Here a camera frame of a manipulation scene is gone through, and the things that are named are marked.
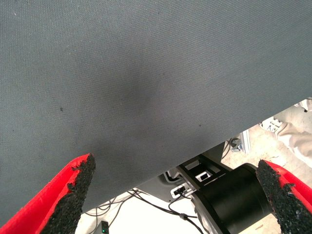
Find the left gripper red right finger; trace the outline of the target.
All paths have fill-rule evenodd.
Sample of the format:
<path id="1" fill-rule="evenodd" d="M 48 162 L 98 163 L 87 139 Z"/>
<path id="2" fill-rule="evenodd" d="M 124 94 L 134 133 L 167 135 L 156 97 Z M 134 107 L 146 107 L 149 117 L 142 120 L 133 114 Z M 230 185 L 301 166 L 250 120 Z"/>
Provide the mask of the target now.
<path id="1" fill-rule="evenodd" d="M 256 176 L 283 234 L 312 232 L 312 189 L 285 168 L 261 160 Z"/>

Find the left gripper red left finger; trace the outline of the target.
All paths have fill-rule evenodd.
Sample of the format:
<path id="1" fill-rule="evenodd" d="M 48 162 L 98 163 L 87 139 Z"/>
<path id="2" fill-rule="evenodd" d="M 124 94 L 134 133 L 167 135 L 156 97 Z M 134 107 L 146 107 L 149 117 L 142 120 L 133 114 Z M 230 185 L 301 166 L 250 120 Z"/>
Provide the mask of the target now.
<path id="1" fill-rule="evenodd" d="M 2 234 L 73 234 L 96 168 L 92 154 L 76 157 L 0 229 Z"/>

